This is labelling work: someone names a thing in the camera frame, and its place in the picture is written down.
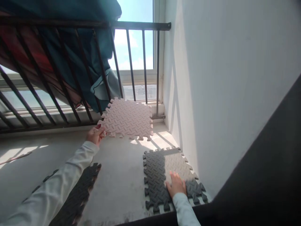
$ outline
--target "black metal bar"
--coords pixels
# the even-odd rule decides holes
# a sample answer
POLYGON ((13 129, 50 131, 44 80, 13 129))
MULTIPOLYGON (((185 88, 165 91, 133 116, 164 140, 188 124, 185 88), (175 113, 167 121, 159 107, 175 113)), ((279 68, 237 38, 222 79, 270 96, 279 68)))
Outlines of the black metal bar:
POLYGON ((8 86, 11 88, 11 90, 15 93, 15 95, 19 98, 21 103, 24 105, 26 110, 31 114, 32 118, 36 121, 36 123, 39 126, 42 126, 42 123, 38 119, 38 117, 35 115, 35 113, 32 111, 31 107, 28 105, 24 97, 20 94, 19 90, 16 88, 16 86, 13 84, 13 82, 9 79, 7 74, 3 71, 2 67, 0 67, 0 74, 4 78, 5 82, 8 84, 8 86))
MULTIPOLYGON (((17 31, 17 38, 18 38, 18 40, 19 40, 21 46, 23 47, 23 49, 24 49, 24 51, 25 51, 27 57, 29 58, 31 64, 33 65, 34 69, 36 70, 37 75, 38 75, 39 78, 41 79, 41 81, 42 81, 44 87, 46 88, 48 94, 50 95, 50 97, 51 97, 51 99, 52 99, 54 105, 55 105, 56 108, 58 109, 58 111, 59 111, 59 113, 60 113, 62 119, 64 120, 64 122, 65 122, 66 124, 68 124, 69 122, 68 122, 66 116, 64 115, 64 113, 63 113, 63 111, 62 111, 62 109, 61 109, 59 103, 57 102, 57 100, 56 100, 56 98, 55 98, 55 96, 54 96, 54 94, 53 94, 53 92, 52 92, 52 90, 51 90, 51 88, 50 88, 48 82, 46 81, 46 79, 45 79, 45 77, 44 77, 44 74, 42 73, 40 67, 38 66, 37 62, 35 61, 34 57, 32 56, 32 54, 31 54, 31 52, 30 52, 30 49, 28 48, 28 45, 26 44, 26 42, 25 42, 25 40, 24 40, 24 38, 23 38, 23 36, 22 36, 22 34, 21 34, 21 32, 20 32, 20 30, 19 30, 18 27, 16 27, 16 31, 17 31)), ((56 125, 56 123, 54 122, 54 120, 53 120, 52 118, 51 118, 51 123, 52 123, 53 125, 56 125)))
POLYGON ((123 98, 122 85, 121 85, 121 79, 120 79, 120 74, 119 74, 119 67, 118 67, 118 62, 117 62, 117 55, 116 55, 116 49, 115 49, 115 43, 114 43, 113 30, 109 29, 109 32, 110 32, 110 36, 111 36, 111 43, 112 43, 114 60, 115 60, 115 65, 116 65, 116 72, 117 72, 117 77, 118 77, 120 96, 121 96, 121 98, 123 98))
POLYGON ((107 77, 106 77, 106 72, 104 70, 103 60, 101 58, 101 53, 100 53, 100 48, 99 48, 99 44, 98 44, 96 32, 95 32, 94 29, 92 29, 92 32, 93 32, 95 44, 97 46, 97 54, 98 54, 98 58, 99 58, 99 62, 100 62, 101 72, 102 72, 102 75, 103 75, 103 81, 104 81, 104 84, 105 84, 105 87, 106 87, 106 90, 107 90, 109 101, 111 101, 110 88, 109 88, 109 85, 108 85, 108 81, 107 81, 107 77))
POLYGON ((64 125, 56 125, 56 126, 43 126, 43 127, 30 127, 27 129, 24 128, 18 128, 14 130, 1 130, 0 134, 6 134, 6 133, 13 133, 13 132, 30 132, 30 131, 39 131, 39 130, 47 130, 47 129, 61 129, 61 128, 72 128, 72 127, 78 127, 78 126, 96 126, 97 122, 87 122, 87 123, 82 123, 82 124, 64 124, 64 125))
POLYGON ((15 110, 15 108, 10 104, 10 102, 6 99, 3 93, 0 91, 0 100, 5 104, 5 106, 17 117, 17 119, 21 122, 21 124, 25 128, 29 128, 29 125, 25 122, 25 120, 19 115, 19 113, 15 110))
POLYGON ((27 25, 45 27, 78 27, 78 28, 109 28, 129 30, 165 30, 171 28, 171 23, 128 22, 128 21, 83 21, 83 20, 49 20, 29 19, 20 17, 0 17, 1 25, 27 25))
MULTIPOLYGON (((78 45, 79 45, 79 49, 80 49, 80 51, 81 51, 81 53, 82 53, 82 59, 83 59, 83 62, 84 62, 84 65, 85 65, 85 68, 86 68, 86 71, 87 71, 87 75, 88 75, 90 84, 91 84, 91 86, 92 86, 92 85, 94 84, 94 82, 93 82, 93 79, 92 79, 92 76, 91 76, 91 72, 90 72, 90 69, 89 69, 89 66, 88 66, 88 61, 87 61, 87 58, 86 58, 84 49, 83 49, 83 47, 82 47, 81 39, 80 39, 80 37, 79 37, 79 35, 78 35, 77 28, 75 28, 74 31, 75 31, 77 43, 78 43, 78 45)), ((103 112, 101 111, 100 102, 99 102, 99 99, 98 99, 96 96, 95 96, 95 100, 96 100, 96 103, 97 103, 97 106, 98 106, 99 113, 102 115, 103 112)))
POLYGON ((165 116, 152 116, 151 117, 152 120, 155 120, 155 119, 165 119, 165 116))
POLYGON ((144 64, 145 103, 147 104, 147 80, 146 80, 145 35, 144 35, 144 30, 142 30, 142 43, 143 43, 143 64, 144 64))
POLYGON ((157 112, 156 116, 159 115, 159 44, 160 44, 160 31, 157 30, 157 112))
MULTIPOLYGON (((0 45, 2 45, 6 55, 9 57, 10 61, 12 62, 12 64, 14 65, 14 67, 16 68, 16 70, 19 72, 21 78, 23 79, 23 81, 25 82, 25 84, 27 85, 28 89, 31 91, 32 95, 35 97, 35 99, 37 100, 37 102, 39 103, 39 105, 41 106, 41 108, 43 109, 44 113, 46 114, 47 118, 51 121, 52 117, 49 114, 49 112, 47 111, 45 105, 43 104, 43 102, 41 101, 40 97, 38 96, 38 94, 36 93, 36 91, 34 90, 33 86, 31 85, 29 79, 27 78, 27 75, 24 73, 24 71, 22 70, 22 68, 20 67, 18 61, 15 59, 14 55, 10 52, 10 50, 8 49, 8 46, 6 45, 6 43, 2 40, 2 38, 0 37, 0 45)), ((38 125, 43 126, 43 124, 39 121, 36 120, 38 125)))
POLYGON ((73 77, 73 79, 74 79, 74 82, 75 82, 77 91, 79 92, 79 95, 81 96, 82 102, 83 102, 83 104, 84 104, 84 106, 85 106, 85 109, 86 109, 86 112, 87 112, 87 114, 88 114, 88 117, 89 117, 90 121, 93 121, 93 118, 92 118, 92 116, 91 116, 91 114, 90 114, 90 110, 89 110, 89 108, 88 108, 88 106, 87 106, 87 102, 86 102, 86 100, 85 100, 85 98, 84 98, 84 95, 83 95, 83 93, 82 93, 81 85, 79 84, 79 82, 78 82, 78 80, 77 80, 77 78, 76 78, 75 71, 73 70, 71 60, 70 60, 70 58, 69 58, 67 49, 66 49, 66 47, 65 47, 65 43, 64 43, 63 39, 61 38, 60 33, 59 33, 59 31, 58 31, 57 28, 55 28, 55 32, 56 32, 56 34, 57 34, 57 36, 58 36, 58 38, 59 38, 59 40, 60 40, 61 48, 62 48, 63 53, 64 53, 64 55, 65 55, 67 64, 68 64, 69 69, 70 69, 70 72, 71 72, 71 75, 72 75, 72 77, 73 77))
POLYGON ((130 44, 130 42, 129 42, 129 30, 126 30, 126 38, 127 38, 127 40, 128 40, 129 66, 130 66, 130 68, 131 68, 131 77, 132 77, 133 95, 134 95, 134 101, 136 101, 135 83, 134 83, 134 74, 133 74, 133 65, 132 65, 132 54, 131 54, 131 44, 130 44))
POLYGON ((41 44, 41 46, 42 46, 42 48, 44 50, 44 53, 46 54, 46 56, 47 56, 47 58, 49 60, 49 63, 52 66, 53 72, 54 72, 57 80, 60 83, 60 86, 61 86, 61 88, 62 88, 62 90, 64 92, 64 95, 66 96, 66 99, 68 100, 68 103, 69 103, 70 107, 72 108, 72 111, 73 111, 73 113, 74 113, 74 115, 76 117, 77 122, 81 123, 81 120, 80 120, 80 118, 78 116, 78 113, 77 113, 77 111, 76 111, 76 109, 74 107, 74 104, 73 104, 73 102, 72 102, 72 100, 70 98, 70 95, 69 95, 69 93, 67 91, 67 88, 64 85, 64 82, 63 82, 63 79, 62 79, 62 75, 61 75, 60 71, 58 70, 56 64, 54 63, 54 60, 53 60, 53 58, 52 58, 52 56, 51 56, 51 54, 49 52, 49 49, 48 49, 48 47, 47 47, 47 45, 45 43, 44 38, 42 37, 42 35, 40 35, 40 33, 39 33, 39 31, 38 31, 38 29, 36 27, 33 27, 33 30, 34 30, 35 34, 37 35, 37 38, 38 38, 38 40, 39 40, 39 42, 40 42, 40 44, 41 44))
POLYGON ((15 128, 14 125, 11 124, 11 122, 1 112, 0 112, 0 118, 8 126, 8 128, 10 128, 10 129, 14 129, 15 128))

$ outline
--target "pink foam tile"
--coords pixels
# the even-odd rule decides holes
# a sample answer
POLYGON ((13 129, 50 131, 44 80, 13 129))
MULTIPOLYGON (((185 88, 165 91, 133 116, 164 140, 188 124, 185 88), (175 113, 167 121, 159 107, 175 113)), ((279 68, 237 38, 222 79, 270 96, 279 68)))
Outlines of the pink foam tile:
POLYGON ((116 137, 116 133, 120 134, 120 138, 129 135, 130 139, 138 136, 138 140, 153 136, 152 113, 150 106, 135 101, 125 101, 124 99, 111 99, 112 103, 108 104, 106 114, 102 115, 103 121, 99 120, 98 124, 105 127, 105 131, 110 137, 116 137))

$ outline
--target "white sleeve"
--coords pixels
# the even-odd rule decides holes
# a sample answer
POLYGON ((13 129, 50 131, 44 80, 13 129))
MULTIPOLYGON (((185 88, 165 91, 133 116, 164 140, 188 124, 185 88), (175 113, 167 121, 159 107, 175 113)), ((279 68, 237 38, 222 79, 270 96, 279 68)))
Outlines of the white sleeve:
POLYGON ((177 193, 172 198, 176 207, 179 226, 201 226, 184 193, 177 193))
POLYGON ((48 226, 98 150, 99 147, 94 143, 85 141, 75 155, 24 201, 13 215, 0 223, 0 226, 48 226))

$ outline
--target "interlocking foam tile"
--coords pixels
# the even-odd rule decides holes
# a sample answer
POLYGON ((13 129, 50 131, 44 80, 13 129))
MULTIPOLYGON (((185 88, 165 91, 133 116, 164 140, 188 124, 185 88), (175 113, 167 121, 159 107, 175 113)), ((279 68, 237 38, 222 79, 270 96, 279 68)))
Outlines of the interlocking foam tile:
MULTIPOLYGON (((101 164, 94 163, 84 169, 81 177, 69 193, 65 203, 63 204, 60 211, 50 222, 49 226, 76 226, 81 214, 84 210, 85 204, 89 198, 89 190, 94 186, 95 180, 100 171, 101 164)), ((47 176, 43 183, 52 177, 56 172, 55 170, 50 176, 47 176)), ((40 186, 37 186, 32 193, 38 190, 40 186)))
POLYGON ((120 138, 129 135, 130 139, 138 136, 138 140, 147 137, 147 140, 151 141, 150 136, 154 134, 150 106, 135 101, 119 100, 117 97, 111 102, 108 104, 110 108, 106 108, 107 113, 102 115, 104 120, 98 121, 110 137, 116 137, 116 133, 120 133, 120 138))
POLYGON ((146 201, 146 208, 154 207, 154 213, 159 212, 159 204, 164 205, 164 211, 169 211, 169 202, 172 202, 171 197, 165 187, 165 181, 171 183, 169 171, 177 172, 179 176, 185 180, 187 196, 193 199, 194 204, 199 204, 198 196, 201 196, 204 202, 207 202, 207 196, 203 193, 206 191, 202 183, 197 183, 198 176, 191 172, 192 167, 187 164, 187 159, 180 148, 167 148, 166 151, 150 150, 144 152, 143 165, 146 167, 144 173, 147 177, 144 178, 144 184, 148 184, 148 188, 144 189, 145 196, 149 195, 150 201, 146 201))

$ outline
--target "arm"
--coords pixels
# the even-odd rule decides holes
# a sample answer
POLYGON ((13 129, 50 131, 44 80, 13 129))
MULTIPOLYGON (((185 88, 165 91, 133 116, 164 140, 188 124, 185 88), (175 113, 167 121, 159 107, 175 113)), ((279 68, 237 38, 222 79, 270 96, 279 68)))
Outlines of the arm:
POLYGON ((185 181, 181 180, 179 174, 171 171, 169 173, 172 185, 166 182, 166 187, 175 205, 179 226, 201 226, 188 201, 185 181))
POLYGON ((24 201, 6 222, 0 226, 48 226, 63 206, 83 170, 88 167, 99 150, 103 129, 89 131, 87 141, 52 177, 24 201))
POLYGON ((197 217, 184 193, 177 193, 172 198, 173 204, 176 207, 177 219, 179 226, 200 226, 197 217))

